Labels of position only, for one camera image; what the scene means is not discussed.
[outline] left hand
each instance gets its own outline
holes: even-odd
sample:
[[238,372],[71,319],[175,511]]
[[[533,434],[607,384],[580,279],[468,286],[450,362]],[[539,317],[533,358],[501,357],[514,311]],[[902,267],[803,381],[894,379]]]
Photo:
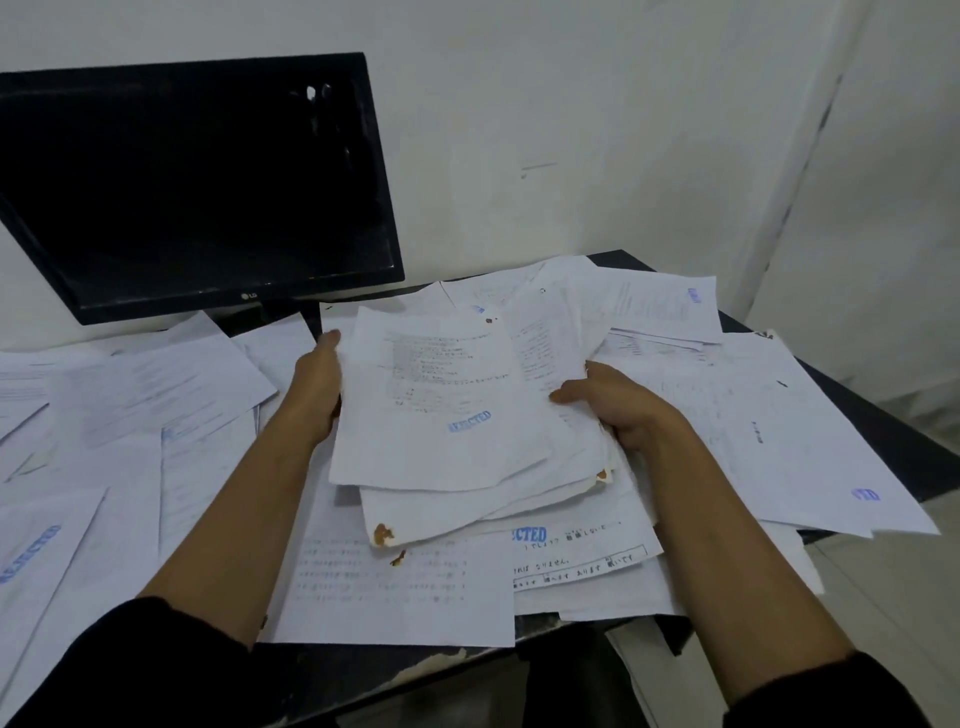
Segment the left hand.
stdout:
[[315,445],[330,434],[340,401],[341,373],[336,351],[339,343],[340,331],[328,331],[317,341],[316,349],[297,360],[290,389],[274,415],[274,419],[291,421]]

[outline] desk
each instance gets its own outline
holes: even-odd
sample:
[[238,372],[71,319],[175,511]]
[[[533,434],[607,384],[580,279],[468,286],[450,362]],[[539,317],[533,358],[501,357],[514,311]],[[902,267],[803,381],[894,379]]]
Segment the desk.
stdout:
[[[590,259],[609,268],[652,270],[624,251],[591,255]],[[396,296],[421,287],[350,300]],[[724,331],[749,331],[724,313],[720,314],[720,320]],[[228,334],[235,335],[260,323],[258,313],[242,311],[227,317],[221,326]],[[928,500],[960,487],[960,457],[828,376],[803,365],[917,500]],[[806,531],[804,539],[809,543],[826,535]],[[658,617],[657,621],[667,643],[679,654],[692,633],[689,621],[678,617]],[[516,638],[523,642],[563,627],[564,623],[556,615],[518,617]],[[491,648],[348,644],[258,644],[253,651],[262,672],[264,722],[336,716],[504,654],[507,650]]]

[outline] monitor stand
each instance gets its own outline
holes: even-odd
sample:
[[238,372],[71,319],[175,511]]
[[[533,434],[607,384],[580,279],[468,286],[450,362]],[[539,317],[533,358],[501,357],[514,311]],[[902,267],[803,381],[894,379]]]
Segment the monitor stand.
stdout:
[[261,301],[255,310],[259,312],[260,320],[264,324],[272,324],[274,321],[285,319],[287,316],[293,316],[299,312],[310,328],[310,332],[313,333],[314,338],[317,338],[323,332],[320,324],[319,301],[273,299],[270,301]]

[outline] computer monitor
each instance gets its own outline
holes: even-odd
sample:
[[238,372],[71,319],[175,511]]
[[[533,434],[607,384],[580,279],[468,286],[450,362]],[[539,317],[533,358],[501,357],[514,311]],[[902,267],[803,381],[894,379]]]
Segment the computer monitor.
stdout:
[[0,74],[0,219],[81,324],[403,280],[361,53]]

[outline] black sleeve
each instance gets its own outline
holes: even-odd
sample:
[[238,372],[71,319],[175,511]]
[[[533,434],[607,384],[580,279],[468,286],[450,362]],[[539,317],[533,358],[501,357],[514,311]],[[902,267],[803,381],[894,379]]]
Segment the black sleeve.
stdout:
[[910,693],[870,655],[787,675],[733,704],[724,728],[875,726],[929,728]]
[[249,724],[251,656],[206,622],[150,597],[89,627],[8,723]]

